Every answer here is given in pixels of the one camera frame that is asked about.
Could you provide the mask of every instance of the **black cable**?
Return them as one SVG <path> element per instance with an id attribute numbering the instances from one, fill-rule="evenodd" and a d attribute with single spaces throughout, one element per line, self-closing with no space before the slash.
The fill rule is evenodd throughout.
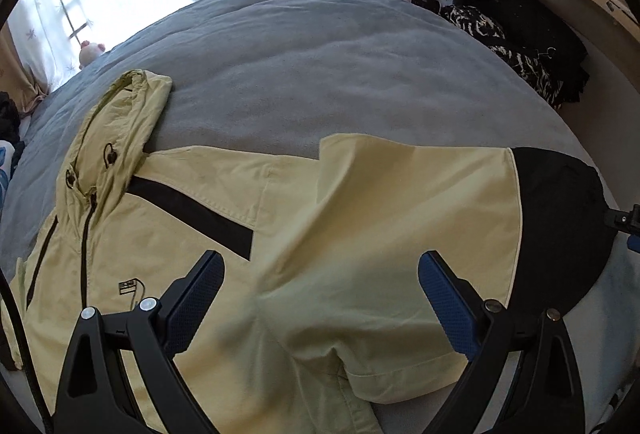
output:
<path id="1" fill-rule="evenodd" d="M 6 310 L 9 313 L 11 324 L 14 327 L 15 339 L 18 342 L 18 350 L 20 351 L 20 357 L 22 358 L 22 370 L 27 377 L 29 389 L 33 394 L 33 401 L 38 408 L 38 412 L 42 417 L 42 423 L 44 424 L 45 434 L 53 434 L 53 422 L 51 420 L 51 414 L 47 408 L 47 404 L 44 401 L 40 384 L 38 383 L 38 377 L 36 375 L 35 367 L 33 366 L 33 360 L 31 359 L 31 352 L 29 351 L 29 344 L 27 342 L 27 335 L 24 332 L 22 320 L 20 320 L 20 312 L 18 306 L 14 300 L 14 294 L 11 292 L 9 283 L 4 277 L 2 269 L 0 269 L 0 297 L 4 301 Z"/>

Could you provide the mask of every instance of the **bolt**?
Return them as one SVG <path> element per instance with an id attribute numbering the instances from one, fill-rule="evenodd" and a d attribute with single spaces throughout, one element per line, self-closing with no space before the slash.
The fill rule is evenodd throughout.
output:
<path id="1" fill-rule="evenodd" d="M 153 297 L 148 297 L 146 299 L 142 299 L 142 302 L 140 303 L 140 309 L 142 309 L 142 311 L 151 311 L 156 307 L 157 304 L 158 301 L 156 299 L 154 299 Z"/>
<path id="2" fill-rule="evenodd" d="M 490 313 L 500 313 L 500 311 L 502 311 L 502 304 L 500 304 L 496 299 L 485 300 L 484 307 Z"/>
<path id="3" fill-rule="evenodd" d="M 551 319 L 553 322 L 558 322 L 562 318 L 560 312 L 554 308 L 549 308 L 548 310 L 546 310 L 546 316 L 549 317 L 549 319 Z"/>
<path id="4" fill-rule="evenodd" d="M 95 308 L 92 308 L 91 306 L 89 306 L 88 308 L 84 308 L 82 310 L 82 313 L 80 313 L 80 316 L 84 319 L 84 320 L 88 320 L 91 317 L 93 317 L 95 315 Z"/>

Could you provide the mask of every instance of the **white stuffed animal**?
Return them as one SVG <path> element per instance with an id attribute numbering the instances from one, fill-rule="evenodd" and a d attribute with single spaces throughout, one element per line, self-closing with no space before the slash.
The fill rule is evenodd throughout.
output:
<path id="1" fill-rule="evenodd" d="M 80 69 L 91 64 L 91 62 L 104 53 L 105 49 L 104 44 L 96 44 L 95 42 L 89 42 L 88 40 L 82 42 L 80 45 L 80 55 L 78 56 Z"/>

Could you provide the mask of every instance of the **mattress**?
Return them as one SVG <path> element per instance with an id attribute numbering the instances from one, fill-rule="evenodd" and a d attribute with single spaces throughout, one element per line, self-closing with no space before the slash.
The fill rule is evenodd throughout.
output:
<path id="1" fill-rule="evenodd" d="M 417 145 L 534 146 L 593 164 L 493 52 L 404 0 L 201 0 L 116 46 L 40 104 L 0 220 L 9 278 L 54 206 L 54 180 L 84 114 L 133 68 L 174 80 L 148 152 L 200 144 L 317 157 L 321 138 L 360 132 Z M 608 189 L 606 197 L 615 205 Z M 638 348 L 632 255 L 619 237 L 605 273 L 566 317 L 588 426 Z M 447 392 L 373 407 L 385 434 L 421 433 Z"/>

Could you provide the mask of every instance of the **zebra print cloth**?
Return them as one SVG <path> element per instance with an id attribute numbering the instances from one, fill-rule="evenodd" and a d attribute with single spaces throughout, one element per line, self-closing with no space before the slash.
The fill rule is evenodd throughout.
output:
<path id="1" fill-rule="evenodd" d="M 508 42 L 502 27 L 475 6 L 444 6 L 440 16 L 487 46 L 551 107 L 556 110 L 560 108 L 564 102 L 561 96 L 562 83 L 549 75 L 540 61 L 541 54 Z"/>

